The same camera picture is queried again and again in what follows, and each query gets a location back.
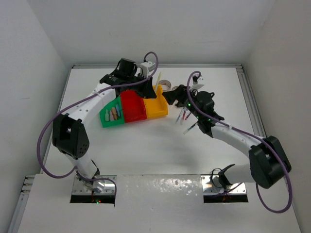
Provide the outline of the orange eraser case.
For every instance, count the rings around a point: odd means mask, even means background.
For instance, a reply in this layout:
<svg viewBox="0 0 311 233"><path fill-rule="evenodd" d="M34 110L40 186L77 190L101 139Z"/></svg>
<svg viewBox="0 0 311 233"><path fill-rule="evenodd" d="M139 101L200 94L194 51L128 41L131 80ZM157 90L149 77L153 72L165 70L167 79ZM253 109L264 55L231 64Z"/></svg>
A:
<svg viewBox="0 0 311 233"><path fill-rule="evenodd" d="M114 120L117 120L117 115L114 114L112 111L110 111L110 121L114 121Z"/></svg>

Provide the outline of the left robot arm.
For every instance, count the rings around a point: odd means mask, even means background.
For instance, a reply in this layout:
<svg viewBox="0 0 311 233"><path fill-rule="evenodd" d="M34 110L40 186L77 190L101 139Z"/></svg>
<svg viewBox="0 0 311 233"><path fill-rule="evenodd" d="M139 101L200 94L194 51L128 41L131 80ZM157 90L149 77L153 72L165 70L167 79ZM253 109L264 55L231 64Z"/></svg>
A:
<svg viewBox="0 0 311 233"><path fill-rule="evenodd" d="M75 170L87 182L99 174L99 169L87 154L90 142L87 126L99 112L123 91L133 90L144 99L156 98L152 87L152 75L158 63L134 61L122 58L117 67L104 75L86 101L74 104L53 121L52 144L73 164Z"/></svg>

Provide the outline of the pink eraser case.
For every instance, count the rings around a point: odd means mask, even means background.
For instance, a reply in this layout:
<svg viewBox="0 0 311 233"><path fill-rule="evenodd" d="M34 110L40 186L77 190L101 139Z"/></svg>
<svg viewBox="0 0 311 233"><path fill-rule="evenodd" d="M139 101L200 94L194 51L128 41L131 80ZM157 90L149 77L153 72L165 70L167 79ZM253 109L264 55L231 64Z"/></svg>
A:
<svg viewBox="0 0 311 233"><path fill-rule="evenodd" d="M111 111L117 115L117 111L116 111L116 108L115 107L112 107Z"/></svg>

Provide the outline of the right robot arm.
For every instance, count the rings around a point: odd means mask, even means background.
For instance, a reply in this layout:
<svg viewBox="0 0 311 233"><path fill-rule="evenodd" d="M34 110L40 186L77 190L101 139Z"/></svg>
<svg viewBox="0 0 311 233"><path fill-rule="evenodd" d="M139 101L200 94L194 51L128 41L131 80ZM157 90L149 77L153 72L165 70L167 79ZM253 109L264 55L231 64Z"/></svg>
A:
<svg viewBox="0 0 311 233"><path fill-rule="evenodd" d="M292 170L280 141L270 136L251 137L229 127L224 118L214 111L214 93L207 91L188 90L179 85L175 90L163 93L169 105L184 107L196 118L202 133L226 142L239 150L249 159L249 164L237 166L231 164L221 169L216 186L227 189L234 183L257 183L268 189Z"/></svg>

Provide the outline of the green eraser case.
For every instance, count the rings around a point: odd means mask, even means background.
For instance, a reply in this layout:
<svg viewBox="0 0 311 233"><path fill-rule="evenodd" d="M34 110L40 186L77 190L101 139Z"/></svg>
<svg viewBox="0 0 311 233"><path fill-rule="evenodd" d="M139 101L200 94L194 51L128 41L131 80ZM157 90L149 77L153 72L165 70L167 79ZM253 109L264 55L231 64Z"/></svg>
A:
<svg viewBox="0 0 311 233"><path fill-rule="evenodd" d="M109 122L110 121L110 113L109 113L109 110L106 109L105 110L105 122Z"/></svg>

